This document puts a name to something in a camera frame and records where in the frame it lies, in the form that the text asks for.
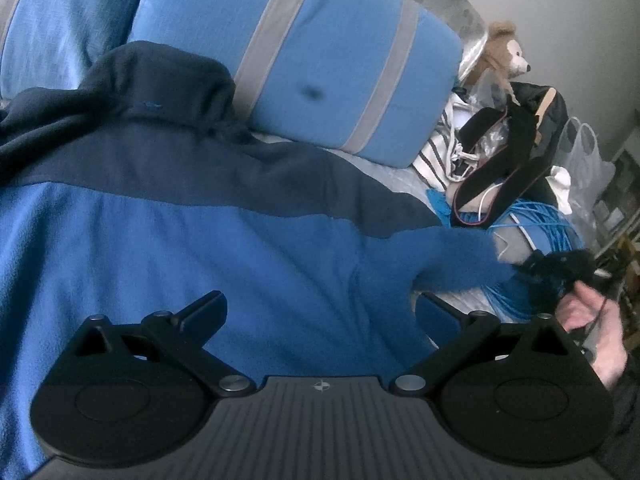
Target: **teddy bear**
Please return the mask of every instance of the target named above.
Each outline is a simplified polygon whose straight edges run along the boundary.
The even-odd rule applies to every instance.
[[[472,87],[488,68],[494,69],[501,86],[518,103],[509,80],[529,72],[531,65],[524,59],[513,23],[493,22],[489,25],[486,45],[478,63],[466,78],[465,86]]]

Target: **dark spot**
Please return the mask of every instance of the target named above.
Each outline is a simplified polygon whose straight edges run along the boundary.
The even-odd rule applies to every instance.
[[[311,101],[321,101],[324,99],[324,92],[321,89],[310,85],[307,85],[302,89],[302,95]]]

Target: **gray wall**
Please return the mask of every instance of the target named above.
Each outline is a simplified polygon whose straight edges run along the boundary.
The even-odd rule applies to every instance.
[[[487,22],[511,20],[532,72],[558,88],[613,154],[640,103],[640,0],[471,0]]]

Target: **jacket sleeve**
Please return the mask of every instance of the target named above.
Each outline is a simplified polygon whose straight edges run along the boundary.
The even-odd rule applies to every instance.
[[[631,355],[612,396],[612,430],[595,458],[619,480],[640,479],[640,368]]]

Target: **crosshair logo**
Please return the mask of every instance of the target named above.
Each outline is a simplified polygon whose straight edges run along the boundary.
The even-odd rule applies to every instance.
[[[326,381],[318,381],[316,384],[314,384],[314,388],[316,390],[318,390],[319,392],[325,392],[330,387],[331,387],[331,385],[329,383],[327,383]]]

